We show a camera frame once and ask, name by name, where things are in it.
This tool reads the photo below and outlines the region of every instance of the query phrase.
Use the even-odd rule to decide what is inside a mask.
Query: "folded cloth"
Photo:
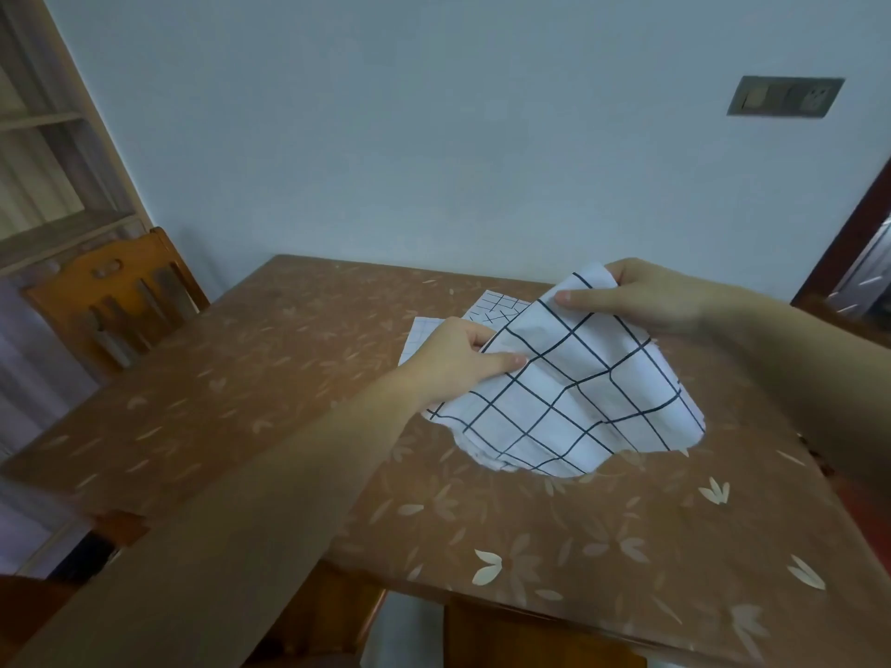
[[[685,450],[705,432],[699,408],[652,338],[618,316],[560,307],[564,289],[614,288],[590,264],[530,304],[481,350],[520,352],[522,369],[427,411],[474,460],[571,477],[619,450]]]

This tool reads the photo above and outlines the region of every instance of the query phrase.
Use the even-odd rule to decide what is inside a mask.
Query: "dark brown door frame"
[[[814,271],[792,303],[798,306],[808,295],[827,297],[845,276],[891,212],[891,159],[851,213],[839,234],[820,258]]]

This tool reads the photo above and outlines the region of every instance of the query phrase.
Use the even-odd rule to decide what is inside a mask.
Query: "left hand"
[[[411,381],[424,406],[451,401],[486,378],[526,365],[521,353],[479,353],[494,335],[492,328],[451,317],[396,371]]]

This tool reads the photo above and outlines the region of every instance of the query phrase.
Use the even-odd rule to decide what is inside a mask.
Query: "dining table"
[[[273,257],[0,475],[157,526],[394,369],[415,317],[549,288]],[[558,478],[484,468],[417,416],[325,557],[391,590],[519,609],[679,661],[885,661],[891,584],[796,431],[716,348],[654,341],[705,414],[699,444]]]

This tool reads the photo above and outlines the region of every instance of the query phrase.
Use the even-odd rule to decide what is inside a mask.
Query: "shelf board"
[[[83,117],[78,112],[54,112],[49,115],[0,115],[0,133],[36,129],[52,123],[74,122]]]
[[[0,276],[58,256],[84,241],[138,220],[133,212],[87,208],[0,239]]]

